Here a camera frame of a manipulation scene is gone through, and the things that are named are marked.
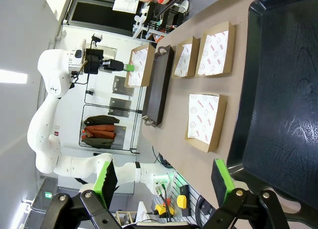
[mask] ceiling light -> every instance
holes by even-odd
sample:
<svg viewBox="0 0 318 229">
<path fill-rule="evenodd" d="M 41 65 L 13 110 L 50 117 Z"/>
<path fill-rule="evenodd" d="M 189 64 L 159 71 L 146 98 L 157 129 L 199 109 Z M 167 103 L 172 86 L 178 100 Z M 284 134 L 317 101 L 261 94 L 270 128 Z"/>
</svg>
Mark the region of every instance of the ceiling light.
<svg viewBox="0 0 318 229">
<path fill-rule="evenodd" d="M 28 75 L 15 73 L 6 70 L 0 70 L 0 83 L 21 83 L 25 84 L 27 81 Z"/>
</svg>

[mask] table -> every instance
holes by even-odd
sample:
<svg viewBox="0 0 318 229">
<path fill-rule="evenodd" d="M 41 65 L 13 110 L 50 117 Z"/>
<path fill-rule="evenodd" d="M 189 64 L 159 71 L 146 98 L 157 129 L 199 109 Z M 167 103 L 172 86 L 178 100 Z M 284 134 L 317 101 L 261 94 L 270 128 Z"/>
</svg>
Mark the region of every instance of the table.
<svg viewBox="0 0 318 229">
<path fill-rule="evenodd" d="M 201 38 L 204 30 L 227 20 L 236 28 L 232 73 L 214 78 L 170 79 L 162 123 L 156 128 L 142 126 L 144 137 L 216 208 L 218 203 L 211 182 L 212 164 L 215 158 L 226 160 L 231 146 L 244 74 L 248 7 L 252 1 L 254 0 L 219 0 L 158 43 L 157 48 L 169 44 L 175 46 L 191 36 Z M 228 96 L 220 143 L 215 152 L 201 152 L 184 140 L 188 97 L 191 93 L 200 92 L 215 92 Z M 238 221 L 237 228 L 245 229 L 250 226 L 247 221 Z"/>
</svg>

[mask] green light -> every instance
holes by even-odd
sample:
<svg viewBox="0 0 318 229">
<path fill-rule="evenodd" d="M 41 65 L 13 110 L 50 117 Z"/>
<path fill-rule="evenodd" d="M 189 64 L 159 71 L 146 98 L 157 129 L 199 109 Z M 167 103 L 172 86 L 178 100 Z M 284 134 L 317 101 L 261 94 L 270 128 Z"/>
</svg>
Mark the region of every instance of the green light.
<svg viewBox="0 0 318 229">
<path fill-rule="evenodd" d="M 168 181 L 169 177 L 168 175 L 158 175 L 158 176 L 154 176 L 155 181 Z"/>
<path fill-rule="evenodd" d="M 50 192 L 45 192 L 44 196 L 45 196 L 46 198 L 52 198 L 52 193 L 50 193 Z"/>
</svg>

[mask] printed paper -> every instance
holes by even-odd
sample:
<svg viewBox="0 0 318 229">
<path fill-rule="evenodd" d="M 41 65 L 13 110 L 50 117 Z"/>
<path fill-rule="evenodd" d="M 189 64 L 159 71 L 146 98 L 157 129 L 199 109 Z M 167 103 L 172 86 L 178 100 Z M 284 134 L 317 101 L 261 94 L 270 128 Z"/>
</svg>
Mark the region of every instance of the printed paper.
<svg viewBox="0 0 318 229">
<path fill-rule="evenodd" d="M 207 36 L 198 70 L 199 75 L 210 76 L 223 73 L 228 36 L 228 31 Z"/>
<path fill-rule="evenodd" d="M 192 49 L 192 44 L 185 44 L 182 46 L 184 47 L 184 49 L 181 53 L 181 57 L 179 59 L 179 62 L 174 72 L 174 74 L 179 77 L 187 76 L 188 74 L 191 49 Z"/>
<path fill-rule="evenodd" d="M 208 145 L 210 144 L 218 105 L 218 96 L 202 94 L 191 94 L 189 96 L 189 138 L 195 138 Z"/>
<path fill-rule="evenodd" d="M 148 48 L 133 51 L 130 64 L 134 65 L 133 72 L 129 72 L 128 86 L 140 86 L 144 76 Z"/>
</svg>

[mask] metal frame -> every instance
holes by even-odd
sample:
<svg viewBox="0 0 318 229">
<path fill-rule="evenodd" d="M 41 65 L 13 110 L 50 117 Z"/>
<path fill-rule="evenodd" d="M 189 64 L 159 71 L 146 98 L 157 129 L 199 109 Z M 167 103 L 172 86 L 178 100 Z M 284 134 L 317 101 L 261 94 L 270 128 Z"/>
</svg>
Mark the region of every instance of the metal frame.
<svg viewBox="0 0 318 229">
<path fill-rule="evenodd" d="M 134 153 L 134 154 L 140 154 L 138 152 L 136 152 L 136 148 L 133 148 L 133 145 L 134 145 L 134 139 L 135 139 L 135 132 L 136 132 L 136 125 L 137 125 L 137 119 L 138 119 L 138 112 L 137 111 L 134 111 L 134 110 L 128 110 L 128 109 L 123 109 L 123 108 L 116 108 L 116 107 L 109 107 L 109 106 L 100 106 L 100 105 L 96 105 L 96 104 L 85 104 L 83 106 L 83 111 L 82 111 L 82 115 L 81 115 L 81 122 L 80 122 L 80 129 L 82 128 L 82 125 L 83 125 L 83 115 L 84 115 L 84 108 L 85 106 L 95 106 L 95 107 L 99 107 L 99 108 L 105 108 L 105 109 L 116 109 L 116 110 L 122 110 L 122 111 L 130 111 L 130 112 L 135 112 L 135 120 L 134 120 L 134 125 L 133 125 L 133 133 L 132 133 L 132 137 L 131 137 L 131 141 L 130 141 L 130 149 L 129 150 L 120 150 L 120 149 L 106 149 L 106 150 L 109 150 L 109 151 L 130 151 L 131 153 Z M 79 146 L 80 147 L 85 147 L 85 148 L 94 148 L 94 147 L 91 147 L 91 146 L 82 146 L 80 143 L 81 143 L 81 131 L 79 131 Z"/>
<path fill-rule="evenodd" d="M 109 0 L 109 1 L 102 0 L 102 1 L 104 1 L 104 2 L 101 2 L 101 0 L 72 0 L 70 8 L 68 9 L 66 16 L 65 16 L 65 19 L 68 21 L 68 25 L 96 29 L 96 30 L 101 30 L 101 31 L 106 31 L 106 32 L 111 32 L 111 33 L 116 33 L 116 34 L 121 34 L 121 35 L 131 37 L 133 35 L 133 33 L 132 33 L 132 31 L 129 31 L 129 30 L 114 28 L 114 27 L 100 25 L 100 24 L 92 24 L 92 23 L 72 20 L 76 6 L 79 2 L 80 3 L 101 5 L 101 6 L 105 6 L 105 7 L 113 7 L 114 6 L 114 2 L 111 2 L 111 0 Z"/>
</svg>

